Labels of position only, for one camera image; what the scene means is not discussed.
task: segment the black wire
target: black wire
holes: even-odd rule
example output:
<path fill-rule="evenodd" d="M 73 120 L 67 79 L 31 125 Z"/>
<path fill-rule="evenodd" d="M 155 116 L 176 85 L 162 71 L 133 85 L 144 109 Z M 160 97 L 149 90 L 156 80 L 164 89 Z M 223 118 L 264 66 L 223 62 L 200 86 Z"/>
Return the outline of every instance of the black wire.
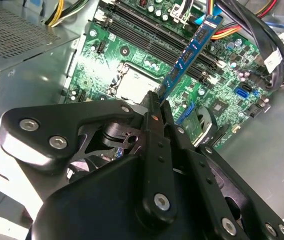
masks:
<path fill-rule="evenodd" d="M 70 14 L 71 12 L 76 10 L 84 1 L 85 0 L 78 0 L 76 3 L 74 3 L 73 5 L 68 7 L 67 9 L 63 10 L 63 12 L 61 14 L 61 18 L 67 16 L 68 14 Z"/>
<path fill-rule="evenodd" d="M 183 16 L 186 11 L 191 7 L 192 0 L 186 0 L 185 6 L 183 8 L 183 11 L 181 12 L 181 15 Z"/>
<path fill-rule="evenodd" d="M 51 21 L 54 19 L 54 16 L 57 12 L 58 9 L 58 5 L 56 6 L 55 10 L 53 11 L 52 15 L 46 20 L 45 25 L 48 25 L 51 23 Z"/>
<path fill-rule="evenodd" d="M 257 21 L 257 23 L 260 25 L 260 27 L 263 29 L 263 31 L 268 35 L 268 37 L 273 41 L 273 43 L 278 47 L 282 58 L 283 58 L 283 64 L 284 64 L 284 44 L 281 41 L 281 39 L 278 37 L 278 35 L 260 18 L 254 17 L 253 14 L 244 6 L 236 2 L 237 6 L 242 9 L 242 11 L 246 12 L 247 14 L 251 15 L 251 17 Z"/>
<path fill-rule="evenodd" d="M 268 5 L 266 5 L 262 10 L 259 10 L 259 12 L 260 12 L 260 13 L 264 12 L 269 6 L 271 6 L 272 3 L 273 3 L 273 1 L 270 1 L 270 2 L 268 3 Z M 235 26 L 237 26 L 237 23 L 233 21 L 233 22 L 230 22 L 230 23 L 224 25 L 223 27 L 221 27 L 221 28 L 219 29 L 219 31 L 220 31 L 220 30 L 223 30 L 223 29 L 230 28 L 230 27 L 235 27 Z"/>
<path fill-rule="evenodd" d="M 254 19 L 256 16 L 247 11 L 243 11 L 233 0 L 225 0 L 227 5 L 219 1 L 217 5 L 228 15 L 232 20 L 237 22 L 246 32 L 248 32 L 255 40 L 257 47 L 263 59 L 266 59 L 277 48 L 276 45 L 269 40 L 268 35 L 263 31 L 257 21 Z M 283 83 L 283 63 L 279 64 L 272 72 L 272 82 L 269 89 L 277 89 Z"/>

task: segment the green circuit board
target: green circuit board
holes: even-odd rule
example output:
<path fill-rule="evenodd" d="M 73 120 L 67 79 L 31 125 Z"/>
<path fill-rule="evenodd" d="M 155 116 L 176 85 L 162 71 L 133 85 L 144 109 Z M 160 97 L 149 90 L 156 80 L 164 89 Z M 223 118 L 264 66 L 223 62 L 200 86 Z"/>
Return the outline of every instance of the green circuit board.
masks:
<path fill-rule="evenodd" d="M 66 103 L 116 98 L 116 93 L 110 91 L 110 85 L 112 85 L 112 81 L 116 78 L 119 69 L 123 68 L 123 65 L 129 66 L 134 71 L 133 73 L 139 73 L 139 77 L 143 75 L 152 79 L 154 84 L 151 84 L 151 89 L 159 86 L 164 76 L 171 69 L 170 65 L 109 33 L 97 24 L 91 25 L 90 33 L 92 31 L 94 34 L 88 34 L 73 74 L 65 100 Z M 238 39 L 242 41 L 241 46 L 233 49 L 225 47 L 228 43 L 233 43 Z M 101 45 L 103 45 L 103 51 L 98 53 L 98 48 Z M 253 86 L 255 94 L 250 94 L 246 99 L 234 93 L 234 88 L 240 81 L 234 66 L 230 66 L 230 63 L 235 61 L 235 57 L 242 55 L 240 59 L 236 60 L 238 68 L 258 71 L 260 65 L 256 61 L 256 54 L 258 53 L 256 46 L 240 35 L 233 34 L 216 41 L 213 45 L 209 44 L 208 48 L 212 54 L 217 55 L 225 63 L 222 70 L 211 75 L 216 83 L 207 88 L 196 79 L 185 75 L 168 100 L 175 120 L 185 111 L 183 101 L 186 101 L 187 106 L 195 103 L 196 107 L 206 106 L 211 109 L 216 105 L 216 101 L 218 104 L 223 102 L 227 105 L 227 107 L 222 106 L 225 109 L 222 109 L 221 112 L 218 111 L 220 108 L 218 110 L 213 109 L 219 128 L 225 124 L 230 125 L 223 138 L 215 145 L 216 148 L 219 148 L 234 135 L 232 127 L 240 126 L 249 118 L 245 111 L 256 103 L 261 95 L 268 96 L 269 92 Z M 141 79 L 140 85 L 136 83 L 138 82 L 129 86 L 132 94 L 136 95 L 140 92 L 145 94 L 147 90 L 150 90 L 150 83 L 146 82 L 145 79 Z M 191 140 L 196 138 L 198 132 L 197 121 L 193 119 L 194 114 L 195 111 L 182 123 Z"/>

